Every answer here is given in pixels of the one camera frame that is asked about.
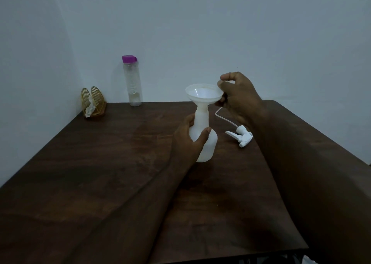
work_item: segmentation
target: person's left hand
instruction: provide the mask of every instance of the person's left hand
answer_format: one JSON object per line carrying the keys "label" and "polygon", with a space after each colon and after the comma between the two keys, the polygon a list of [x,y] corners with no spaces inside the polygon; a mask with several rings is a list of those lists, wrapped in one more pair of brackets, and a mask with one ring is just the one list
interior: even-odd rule
{"label": "person's left hand", "polygon": [[193,142],[189,136],[189,128],[193,126],[193,123],[194,114],[185,117],[174,132],[171,143],[170,162],[185,167],[187,170],[197,161],[211,131],[211,127],[205,128],[198,139]]}

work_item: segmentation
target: purple cap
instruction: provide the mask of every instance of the purple cap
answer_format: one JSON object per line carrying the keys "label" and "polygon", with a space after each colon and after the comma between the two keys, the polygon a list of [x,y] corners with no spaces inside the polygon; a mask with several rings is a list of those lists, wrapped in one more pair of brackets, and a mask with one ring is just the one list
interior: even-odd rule
{"label": "purple cap", "polygon": [[123,63],[124,64],[135,63],[137,61],[138,61],[137,58],[133,55],[124,55],[123,56]]}

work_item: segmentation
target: water bottle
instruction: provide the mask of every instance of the water bottle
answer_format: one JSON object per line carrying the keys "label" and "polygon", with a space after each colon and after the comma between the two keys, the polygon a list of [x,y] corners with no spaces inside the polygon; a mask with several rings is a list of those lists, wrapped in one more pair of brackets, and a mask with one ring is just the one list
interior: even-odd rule
{"label": "water bottle", "polygon": [[139,78],[138,60],[133,55],[123,56],[123,73],[129,94],[129,102],[133,107],[142,103],[142,88]]}

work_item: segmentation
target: table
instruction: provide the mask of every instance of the table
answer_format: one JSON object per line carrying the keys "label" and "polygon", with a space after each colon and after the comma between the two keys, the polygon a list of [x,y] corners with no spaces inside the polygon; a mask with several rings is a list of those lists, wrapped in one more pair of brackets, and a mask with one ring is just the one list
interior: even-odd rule
{"label": "table", "polygon": [[[277,102],[267,106],[371,195],[366,164]],[[74,118],[0,188],[0,263],[61,263],[164,166],[173,131],[195,109],[109,103],[100,119]],[[219,137],[214,156],[179,186],[149,263],[307,248],[255,140],[239,148],[225,134],[234,127],[213,115],[216,107],[209,111]]]}

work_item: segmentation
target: spray bottle body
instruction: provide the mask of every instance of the spray bottle body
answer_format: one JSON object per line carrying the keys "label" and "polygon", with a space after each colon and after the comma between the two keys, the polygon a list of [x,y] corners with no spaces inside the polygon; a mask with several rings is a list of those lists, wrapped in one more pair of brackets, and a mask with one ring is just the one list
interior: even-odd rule
{"label": "spray bottle body", "polygon": [[[189,136],[193,141],[196,141],[200,136],[201,132],[207,128],[208,125],[208,110],[207,105],[205,107],[198,106],[196,110],[196,115],[194,118],[194,124],[189,128]],[[216,142],[218,141],[218,136],[216,132],[212,129],[208,140],[206,141],[197,162],[206,162],[212,158],[214,154],[214,149]]]}

